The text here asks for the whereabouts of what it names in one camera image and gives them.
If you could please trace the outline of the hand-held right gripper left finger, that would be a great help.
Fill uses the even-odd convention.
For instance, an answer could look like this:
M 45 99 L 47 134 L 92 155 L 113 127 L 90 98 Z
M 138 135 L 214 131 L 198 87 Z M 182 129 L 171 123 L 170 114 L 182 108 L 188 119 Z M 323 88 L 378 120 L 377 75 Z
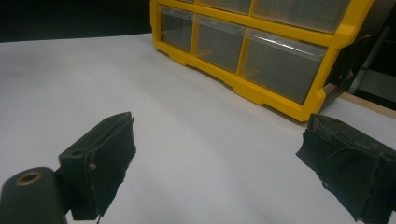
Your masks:
M 103 216 L 117 195 L 136 153 L 129 112 L 100 121 L 59 155 L 64 209 L 75 220 Z

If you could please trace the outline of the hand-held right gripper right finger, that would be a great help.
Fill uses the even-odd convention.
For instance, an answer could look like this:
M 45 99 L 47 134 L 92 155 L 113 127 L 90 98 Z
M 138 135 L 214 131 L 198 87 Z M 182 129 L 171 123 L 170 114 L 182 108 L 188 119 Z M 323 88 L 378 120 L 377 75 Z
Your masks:
M 296 156 L 356 221 L 388 224 L 396 212 L 396 150 L 341 120 L 310 116 Z

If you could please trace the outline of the yellow drawer cabinet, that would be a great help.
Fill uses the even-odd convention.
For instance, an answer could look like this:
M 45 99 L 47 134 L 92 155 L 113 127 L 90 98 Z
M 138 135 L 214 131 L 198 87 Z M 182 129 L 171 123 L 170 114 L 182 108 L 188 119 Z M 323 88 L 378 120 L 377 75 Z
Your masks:
M 351 0 L 346 13 L 333 34 L 309 30 L 252 15 L 252 0 L 247 15 L 236 14 L 212 7 L 200 6 L 196 0 L 150 0 L 150 25 L 154 47 L 170 59 L 182 65 L 196 68 L 222 81 L 233 92 L 256 105 L 267 105 L 299 121 L 306 121 L 313 113 L 348 88 L 354 75 L 352 66 L 361 54 L 369 38 L 385 21 L 395 0 Z M 228 21 L 246 27 L 242 48 L 235 73 L 208 63 L 195 54 L 196 24 L 192 17 L 191 50 L 177 49 L 161 39 L 161 7 L 173 7 L 217 20 Z M 252 28 L 293 40 L 322 46 L 327 52 L 302 105 L 254 84 L 241 76 L 246 55 L 247 28 Z

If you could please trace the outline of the grey metal stand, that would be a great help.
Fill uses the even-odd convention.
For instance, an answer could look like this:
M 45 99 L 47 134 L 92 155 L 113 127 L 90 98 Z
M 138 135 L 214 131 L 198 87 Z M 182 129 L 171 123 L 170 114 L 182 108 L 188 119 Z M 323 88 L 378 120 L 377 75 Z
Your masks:
M 396 111 L 396 30 L 386 26 L 347 91 Z

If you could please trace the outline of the wide clear plastic drawer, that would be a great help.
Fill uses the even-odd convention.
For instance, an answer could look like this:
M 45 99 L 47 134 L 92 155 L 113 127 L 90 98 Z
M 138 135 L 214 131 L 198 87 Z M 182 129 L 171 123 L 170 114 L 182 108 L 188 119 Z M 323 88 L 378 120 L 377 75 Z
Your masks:
M 333 34 L 351 0 L 255 0 L 252 15 L 268 21 Z
M 247 28 L 241 76 L 302 105 L 327 49 Z

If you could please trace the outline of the small clear plastic drawer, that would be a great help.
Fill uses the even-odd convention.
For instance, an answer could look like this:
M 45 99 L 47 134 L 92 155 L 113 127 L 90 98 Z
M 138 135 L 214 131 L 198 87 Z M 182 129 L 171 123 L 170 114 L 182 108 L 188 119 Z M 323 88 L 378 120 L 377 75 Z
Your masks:
M 161 39 L 183 51 L 191 50 L 193 13 L 173 7 L 161 7 Z

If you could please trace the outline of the medium clear plastic drawer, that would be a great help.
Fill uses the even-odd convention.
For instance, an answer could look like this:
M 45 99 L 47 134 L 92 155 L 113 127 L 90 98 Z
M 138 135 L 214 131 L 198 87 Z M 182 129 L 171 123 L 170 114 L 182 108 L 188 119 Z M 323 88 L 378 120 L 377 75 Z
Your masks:
M 247 15 L 250 11 L 252 0 L 196 0 L 197 4 L 212 7 L 236 14 Z
M 197 28 L 196 56 L 235 73 L 246 27 L 199 14 L 194 15 L 193 21 Z

